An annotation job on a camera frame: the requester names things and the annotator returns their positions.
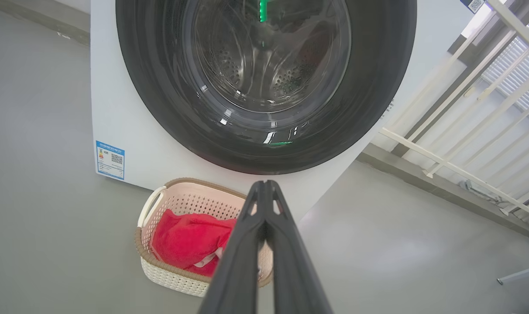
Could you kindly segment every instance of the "red cloth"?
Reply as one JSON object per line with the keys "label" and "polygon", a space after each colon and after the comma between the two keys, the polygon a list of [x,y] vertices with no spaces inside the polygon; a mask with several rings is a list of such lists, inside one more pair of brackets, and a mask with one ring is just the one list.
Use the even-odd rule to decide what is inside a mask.
{"label": "red cloth", "polygon": [[150,247],[157,259],[203,276],[212,276],[219,259],[196,267],[206,256],[225,248],[236,219],[218,220],[206,214],[175,215],[167,209],[161,216]]}

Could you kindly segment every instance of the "gray baseboard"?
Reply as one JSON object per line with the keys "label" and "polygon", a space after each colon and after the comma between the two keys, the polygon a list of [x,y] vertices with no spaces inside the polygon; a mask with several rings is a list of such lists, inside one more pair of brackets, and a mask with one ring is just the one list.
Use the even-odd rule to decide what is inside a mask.
{"label": "gray baseboard", "polygon": [[53,0],[0,0],[0,11],[89,46],[89,15]]}
{"label": "gray baseboard", "polygon": [[514,215],[504,215],[496,205],[438,175],[434,175],[433,179],[426,177],[418,165],[414,165],[410,161],[371,143],[357,157],[357,161],[368,164],[379,171],[392,174],[406,183],[529,237],[529,225],[521,219]]}

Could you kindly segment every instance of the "brown basket rim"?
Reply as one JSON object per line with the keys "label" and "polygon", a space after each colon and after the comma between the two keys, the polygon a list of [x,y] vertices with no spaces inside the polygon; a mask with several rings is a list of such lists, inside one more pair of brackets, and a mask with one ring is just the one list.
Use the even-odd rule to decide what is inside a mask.
{"label": "brown basket rim", "polygon": [[[227,187],[223,187],[221,185],[218,185],[218,184],[215,184],[215,183],[211,183],[211,182],[208,182],[208,181],[193,179],[192,177],[181,177],[179,179],[175,179],[175,180],[169,181],[168,183],[165,183],[165,187],[166,188],[170,188],[171,186],[173,186],[175,184],[178,184],[178,183],[195,183],[195,184],[204,185],[205,187],[210,187],[210,188],[213,188],[213,189],[216,189],[216,190],[219,190],[219,191],[224,191],[226,193],[229,193],[231,195],[235,195],[235,196],[240,197],[242,199],[246,199],[247,198],[247,195],[239,193],[238,191],[234,191],[232,189],[228,189]],[[141,227],[137,227],[137,229],[135,230],[135,233],[134,233],[134,244],[137,247],[138,254],[140,254],[141,258],[144,259],[148,264],[150,264],[150,265],[152,265],[154,267],[157,267],[157,268],[161,268],[162,270],[166,270],[167,272],[171,272],[171,273],[177,274],[179,276],[183,276],[185,278],[189,278],[189,279],[192,279],[192,280],[198,280],[198,281],[205,282],[205,283],[210,283],[210,281],[212,280],[212,277],[203,276],[203,275],[195,274],[195,273],[192,273],[192,272],[188,272],[187,270],[182,270],[181,268],[177,268],[175,266],[171,266],[169,264],[166,264],[164,262],[159,261],[154,256],[154,254],[150,253],[142,245],[141,233],[142,233],[142,228]],[[270,272],[270,274],[268,276],[266,276],[266,278],[264,278],[263,280],[259,281],[259,283],[258,283],[259,284],[258,285],[259,288],[262,288],[262,287],[264,287],[264,286],[266,286],[267,284],[270,283],[270,281],[272,280],[272,274],[273,273],[274,273],[274,270],[272,270]]]}

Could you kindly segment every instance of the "glossy floor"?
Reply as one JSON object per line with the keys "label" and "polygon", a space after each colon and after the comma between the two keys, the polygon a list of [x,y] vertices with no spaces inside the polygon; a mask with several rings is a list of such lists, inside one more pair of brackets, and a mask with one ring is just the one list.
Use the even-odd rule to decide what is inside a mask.
{"label": "glossy floor", "polygon": [[[0,12],[0,313],[196,313],[144,276],[149,191],[94,173],[89,50]],[[337,313],[528,313],[528,239],[354,163],[300,222]],[[272,287],[260,291],[273,312]]]}

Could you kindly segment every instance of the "round glass door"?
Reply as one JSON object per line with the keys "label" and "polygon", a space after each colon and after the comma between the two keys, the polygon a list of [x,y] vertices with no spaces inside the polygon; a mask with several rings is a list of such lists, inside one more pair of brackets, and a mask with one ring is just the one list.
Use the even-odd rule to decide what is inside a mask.
{"label": "round glass door", "polygon": [[222,167],[300,171],[379,119],[402,80],[414,1],[121,0],[131,79],[179,143]]}

